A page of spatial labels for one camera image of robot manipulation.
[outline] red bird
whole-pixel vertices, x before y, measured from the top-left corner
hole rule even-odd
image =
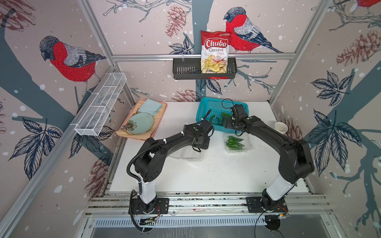
[[[106,59],[105,56],[91,53],[82,47],[65,44],[53,36],[42,39],[40,51],[43,59],[49,59],[68,80],[86,82],[86,90],[82,92],[82,96],[85,92],[91,92],[87,90],[87,80],[95,74],[99,61]]]
[[[345,3],[345,2],[348,2],[348,1],[351,1],[351,0],[344,0],[342,2],[339,2],[338,5]],[[381,2],[381,0],[355,0],[355,1],[357,2],[357,7],[351,14],[354,14],[354,12],[359,8],[359,6],[367,8],[367,10],[368,10],[367,15],[372,14],[369,12],[369,7],[373,6],[376,3]]]
[[[249,20],[244,8],[230,8],[224,20],[226,20],[226,32],[232,32],[231,45],[236,51],[241,50],[250,53],[255,48],[268,48],[277,53],[282,53],[272,47],[259,27]]]

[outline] paper cup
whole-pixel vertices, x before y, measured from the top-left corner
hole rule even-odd
[[[274,130],[284,135],[288,131],[288,127],[283,122],[275,122]]]

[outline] plastic container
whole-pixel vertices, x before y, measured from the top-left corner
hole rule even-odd
[[[238,138],[238,139],[243,139],[243,141],[238,142],[238,143],[244,145],[242,147],[242,149],[240,149],[240,150],[233,150],[233,149],[229,148],[226,145],[226,142],[229,140],[229,136],[232,136],[232,137]],[[223,134],[223,138],[224,138],[223,141],[224,141],[225,151],[227,153],[242,153],[242,152],[247,152],[247,151],[249,151],[249,150],[251,150],[253,148],[252,145],[251,145],[249,134],[247,134],[247,133],[243,133],[242,136],[236,136],[235,134],[231,134],[231,133],[224,133]]]
[[[224,108],[221,104],[222,101],[223,101],[223,99],[217,99],[217,98],[212,98],[212,97],[203,97],[201,99],[199,109],[197,110],[196,121],[201,121],[201,118],[203,118],[206,115],[206,113],[209,111],[209,109],[212,109],[212,111],[210,112],[210,114],[207,117],[207,120],[209,121],[210,118],[213,115],[215,115],[212,119],[212,124],[213,124],[215,130],[226,132],[226,133],[235,133],[235,130],[233,130],[233,129],[226,129],[223,125],[222,126],[218,125],[218,119],[220,120],[220,122],[222,122],[222,118],[221,118],[222,112],[226,112],[227,114],[230,114],[230,115],[232,114],[232,111],[229,108],[229,107],[233,106],[232,102],[230,100],[225,100],[224,101],[224,107],[227,107],[227,108]],[[243,105],[245,112],[249,115],[249,107],[247,106],[246,103],[235,102],[235,101],[233,101],[233,102],[234,102],[234,104]]]
[[[205,150],[197,152],[189,145],[173,152],[168,157],[173,159],[185,159],[187,161],[202,161],[204,159],[204,154]]]
[[[233,79],[237,74],[235,58],[227,59],[226,73],[202,73],[200,58],[173,58],[173,78],[181,79]]]

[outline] folded napkin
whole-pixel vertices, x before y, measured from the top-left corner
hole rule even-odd
[[[152,116],[155,116],[159,112],[161,107],[162,107],[161,103],[151,99],[147,99],[143,103],[143,105],[139,108],[138,112],[145,112],[145,113],[151,114]]]

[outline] pine cone illustration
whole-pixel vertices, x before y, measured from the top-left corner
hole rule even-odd
[[[349,47],[343,49],[341,55],[337,55],[336,63],[343,63],[344,66],[358,64],[359,61],[367,61],[374,53],[381,49],[381,34],[375,30],[362,34],[351,43]]]
[[[200,102],[201,96],[193,90],[186,89],[185,91],[176,92],[171,99],[175,102]]]
[[[93,197],[101,195],[103,185],[106,181],[109,166],[102,160],[97,160],[90,171],[89,183],[86,185],[87,195],[90,196],[88,203]]]
[[[171,6],[167,14],[167,25],[165,32],[170,38],[175,34],[177,35],[182,27],[185,25],[185,12],[180,6]]]
[[[283,118],[283,123],[287,125],[288,131],[286,132],[286,135],[288,137],[291,137],[294,140],[301,140],[303,139],[302,130],[300,129],[300,126],[298,126],[295,122],[293,122],[293,119],[286,120],[286,118]]]
[[[29,24],[35,25],[33,20],[36,17],[32,14],[32,10],[36,10],[36,8],[25,0],[0,0],[0,21],[11,9],[16,12],[10,15],[5,27],[10,30],[23,31]]]

